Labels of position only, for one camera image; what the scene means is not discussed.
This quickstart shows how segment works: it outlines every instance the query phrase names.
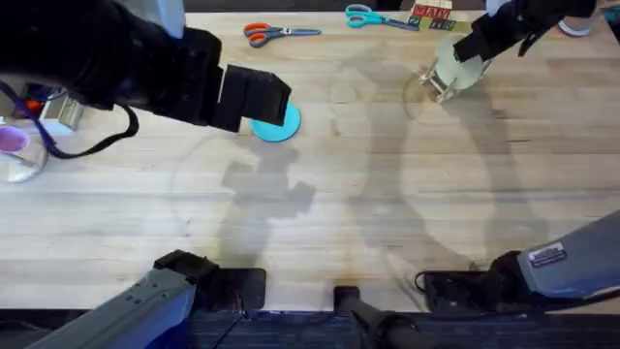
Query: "scissors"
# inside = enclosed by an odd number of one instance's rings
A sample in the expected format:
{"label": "scissors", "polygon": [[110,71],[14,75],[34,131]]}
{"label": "scissors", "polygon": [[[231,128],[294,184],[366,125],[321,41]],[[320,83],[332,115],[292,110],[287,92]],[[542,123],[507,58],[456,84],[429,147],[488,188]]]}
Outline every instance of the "scissors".
{"label": "scissors", "polygon": [[283,38],[289,35],[319,35],[321,30],[278,28],[272,27],[267,23],[251,23],[243,28],[243,34],[250,41],[252,48],[262,48],[271,39]]}
{"label": "scissors", "polygon": [[418,26],[409,25],[399,20],[391,19],[386,16],[381,16],[376,12],[372,11],[372,9],[366,5],[349,5],[345,9],[345,14],[348,17],[347,24],[349,24],[349,26],[352,28],[361,28],[366,24],[385,24],[394,26],[396,28],[419,31]]}

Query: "teal plastic lid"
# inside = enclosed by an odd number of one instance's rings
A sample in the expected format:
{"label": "teal plastic lid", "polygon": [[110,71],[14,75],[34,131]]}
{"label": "teal plastic lid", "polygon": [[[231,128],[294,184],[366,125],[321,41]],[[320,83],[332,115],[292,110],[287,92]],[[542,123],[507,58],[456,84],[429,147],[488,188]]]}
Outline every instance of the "teal plastic lid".
{"label": "teal plastic lid", "polygon": [[287,105],[284,115],[284,125],[276,126],[259,120],[252,120],[252,131],[263,141],[282,142],[292,137],[301,126],[301,114],[293,104]]}

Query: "black cable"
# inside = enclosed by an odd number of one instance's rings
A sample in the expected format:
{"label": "black cable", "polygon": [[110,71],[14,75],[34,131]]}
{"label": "black cable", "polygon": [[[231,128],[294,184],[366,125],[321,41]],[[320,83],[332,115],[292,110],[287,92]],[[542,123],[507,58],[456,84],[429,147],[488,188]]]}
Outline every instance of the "black cable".
{"label": "black cable", "polygon": [[215,344],[213,344],[211,349],[217,349],[217,347],[219,347],[220,344],[222,344],[222,342],[224,341],[224,339],[226,339],[226,337],[229,336],[229,334],[234,330],[236,325],[239,323],[239,321],[241,321],[243,317],[244,317],[243,314],[237,316],[237,318],[232,322],[232,324],[228,327],[228,329],[225,330],[224,333],[222,333],[222,335],[220,335],[220,337],[217,339]]}
{"label": "black cable", "polygon": [[9,99],[15,104],[15,107],[21,110],[26,115],[26,117],[28,117],[28,119],[30,119],[35,124],[37,130],[39,131],[39,134],[41,135],[43,143],[46,146],[47,152],[49,152],[52,156],[58,159],[75,159],[78,157],[91,155],[96,152],[102,151],[120,140],[135,136],[138,132],[138,129],[140,128],[140,123],[138,122],[138,117],[136,116],[136,113],[132,111],[132,109],[128,106],[119,105],[119,107],[122,108],[129,116],[129,125],[127,126],[127,130],[119,134],[109,136],[100,141],[99,143],[93,145],[89,149],[82,151],[81,153],[69,154],[56,147],[56,141],[43,126],[41,120],[39,120],[39,116],[30,111],[28,107],[26,107],[23,99],[17,95],[17,93],[13,90],[12,87],[10,87],[2,80],[0,80],[0,91],[7,95],[7,97],[9,97]]}

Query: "orange object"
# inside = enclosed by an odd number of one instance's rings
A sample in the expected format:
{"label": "orange object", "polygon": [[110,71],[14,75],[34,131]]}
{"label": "orange object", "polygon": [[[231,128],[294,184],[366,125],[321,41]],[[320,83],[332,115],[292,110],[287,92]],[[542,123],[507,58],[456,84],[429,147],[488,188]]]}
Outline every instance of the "orange object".
{"label": "orange object", "polygon": [[43,103],[37,101],[26,101],[26,107],[30,111],[41,111],[43,109]]}

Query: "wooden table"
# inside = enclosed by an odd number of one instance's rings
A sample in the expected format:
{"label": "wooden table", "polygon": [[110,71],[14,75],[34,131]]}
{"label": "wooden table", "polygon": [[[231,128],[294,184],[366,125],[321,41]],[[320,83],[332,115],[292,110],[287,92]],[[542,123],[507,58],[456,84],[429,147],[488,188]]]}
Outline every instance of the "wooden table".
{"label": "wooden table", "polygon": [[[323,35],[250,48],[241,29],[261,20]],[[620,47],[602,20],[503,54],[444,106],[418,76],[445,32],[354,30],[341,13],[188,24],[222,39],[223,63],[287,82],[301,130],[264,143],[248,123],[235,135],[141,112],[137,137],[0,186],[0,307],[92,307],[179,248],[265,268],[268,309],[329,309],[334,285],[356,284],[419,310],[417,271],[484,265],[620,207]],[[83,149],[126,122],[90,110],[59,141]]]}

